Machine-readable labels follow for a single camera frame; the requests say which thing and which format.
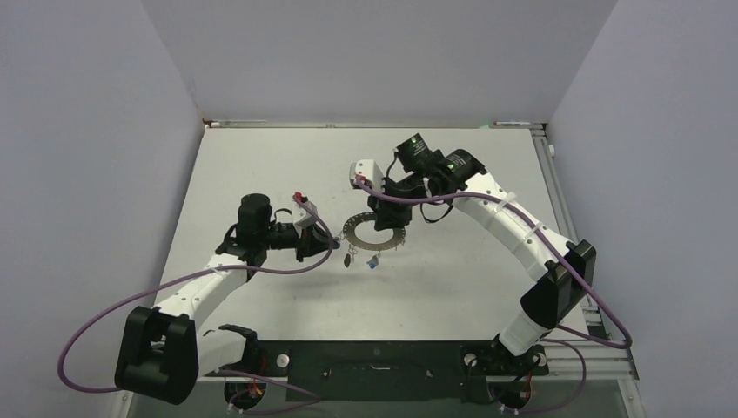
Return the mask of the metal perforated ring disc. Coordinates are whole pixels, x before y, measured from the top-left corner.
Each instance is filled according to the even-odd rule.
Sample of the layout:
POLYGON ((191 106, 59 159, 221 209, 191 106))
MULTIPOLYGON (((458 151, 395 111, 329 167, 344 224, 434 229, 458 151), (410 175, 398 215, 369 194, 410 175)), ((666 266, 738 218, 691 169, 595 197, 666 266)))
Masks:
POLYGON ((405 243, 406 230, 403 227, 378 231, 375 220, 373 212, 355 214, 346 220, 341 235, 352 246, 375 253, 389 251, 405 243))

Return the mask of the blue head key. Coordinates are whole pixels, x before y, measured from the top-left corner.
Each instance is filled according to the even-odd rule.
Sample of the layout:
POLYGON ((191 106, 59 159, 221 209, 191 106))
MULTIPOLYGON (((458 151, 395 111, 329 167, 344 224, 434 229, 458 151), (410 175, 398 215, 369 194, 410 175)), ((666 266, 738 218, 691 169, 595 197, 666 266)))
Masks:
POLYGON ((375 269, 379 265, 380 255, 374 254, 367 262, 366 264, 370 269, 375 269))

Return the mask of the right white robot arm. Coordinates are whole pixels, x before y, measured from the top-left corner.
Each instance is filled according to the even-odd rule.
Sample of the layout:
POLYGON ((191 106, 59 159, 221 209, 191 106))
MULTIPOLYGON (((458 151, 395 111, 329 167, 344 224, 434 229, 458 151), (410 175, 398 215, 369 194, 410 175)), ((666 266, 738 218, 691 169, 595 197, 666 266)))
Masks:
POLYGON ((591 289, 596 251, 574 243, 536 219, 507 192, 471 153, 431 150, 415 134, 393 150, 406 176, 395 181, 372 160, 354 163, 352 186, 365 190, 376 230, 408 226, 412 209, 446 204, 475 220, 521 263, 533 286, 521 297, 520 311, 494 338, 492 361, 512 373, 527 352, 552 332, 591 289))

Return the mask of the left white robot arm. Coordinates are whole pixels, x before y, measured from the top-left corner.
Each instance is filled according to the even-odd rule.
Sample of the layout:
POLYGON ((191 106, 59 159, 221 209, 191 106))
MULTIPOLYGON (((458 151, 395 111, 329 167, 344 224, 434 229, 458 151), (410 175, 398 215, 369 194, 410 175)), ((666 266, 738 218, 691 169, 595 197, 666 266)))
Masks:
POLYGON ((245 195, 236 223, 205 269, 153 307, 131 311, 114 374, 117 388, 178 405, 204 375, 223 368, 237 374, 256 369, 261 361, 255 331, 203 325, 233 292, 264 271, 269 251, 292 250, 299 262, 315 255, 326 261, 339 247, 307 197, 295 194, 288 212, 292 221, 278 222, 268 196, 245 195))

